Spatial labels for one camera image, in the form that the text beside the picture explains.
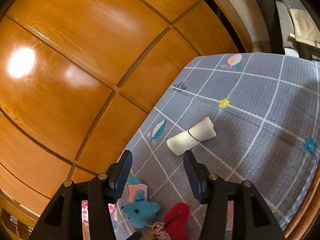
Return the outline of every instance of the white roll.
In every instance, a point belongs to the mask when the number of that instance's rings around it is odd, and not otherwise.
[[[209,117],[204,118],[200,123],[187,131],[181,132],[167,140],[167,145],[175,155],[179,156],[186,150],[190,150],[199,142],[212,139],[216,136],[213,123]]]

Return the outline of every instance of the feather print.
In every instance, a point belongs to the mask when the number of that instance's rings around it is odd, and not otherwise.
[[[154,139],[157,139],[160,137],[160,135],[162,134],[164,128],[165,128],[165,124],[167,123],[167,120],[163,120],[162,122],[158,123],[156,125],[156,127],[153,129],[153,132],[152,132],[152,138],[150,141],[154,140]]]

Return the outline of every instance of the black scribble print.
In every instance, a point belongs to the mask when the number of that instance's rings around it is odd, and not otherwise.
[[[187,86],[183,82],[180,82],[179,84],[174,84],[173,86],[175,87],[173,90],[178,92],[181,92],[182,90],[187,89]]]

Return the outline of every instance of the red fabric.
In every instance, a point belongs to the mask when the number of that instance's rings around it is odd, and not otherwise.
[[[171,236],[171,240],[189,240],[186,226],[190,215],[190,208],[185,203],[178,203],[164,217],[164,230]]]

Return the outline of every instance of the brown scrunchie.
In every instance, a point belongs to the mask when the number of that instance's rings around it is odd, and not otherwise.
[[[151,240],[171,240],[169,234],[164,230],[164,223],[156,222],[152,225]]]

